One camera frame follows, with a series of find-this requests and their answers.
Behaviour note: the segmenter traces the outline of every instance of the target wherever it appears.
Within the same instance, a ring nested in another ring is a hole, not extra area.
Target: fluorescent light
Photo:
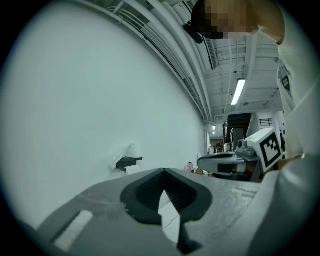
[[[244,89],[245,83],[246,83],[246,79],[238,80],[231,105],[237,105],[240,95],[242,93],[242,90]]]

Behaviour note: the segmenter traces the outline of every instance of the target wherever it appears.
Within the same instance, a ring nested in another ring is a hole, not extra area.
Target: black object
[[[268,155],[268,150],[266,151],[265,149],[265,145],[267,146],[267,148],[270,147],[272,150],[277,152],[272,159],[270,159],[270,156]],[[275,132],[273,132],[269,137],[267,137],[260,143],[260,148],[266,168],[268,168],[281,155],[281,150]]]
[[[119,162],[116,163],[115,167],[123,172],[127,172],[126,167],[135,166],[137,164],[137,161],[141,161],[142,159],[143,157],[123,157]]]
[[[234,167],[235,166],[233,164],[219,163],[218,164],[218,173],[231,174]]]
[[[120,200],[126,205],[127,213],[138,222],[161,225],[158,210],[164,190],[180,214],[181,224],[201,219],[213,201],[206,187],[169,168],[131,183],[123,189]]]
[[[212,40],[222,39],[224,36],[223,33],[217,32],[216,26],[211,26],[210,20],[206,19],[204,7],[205,0],[196,2],[191,13],[191,21],[182,25],[184,31],[186,31],[197,44],[203,42],[201,36]]]
[[[190,37],[197,43],[197,44],[202,44],[204,41],[202,37],[199,35],[199,33],[196,31],[196,29],[192,26],[192,22],[189,21],[187,24],[183,24],[182,28],[185,32],[188,33]]]

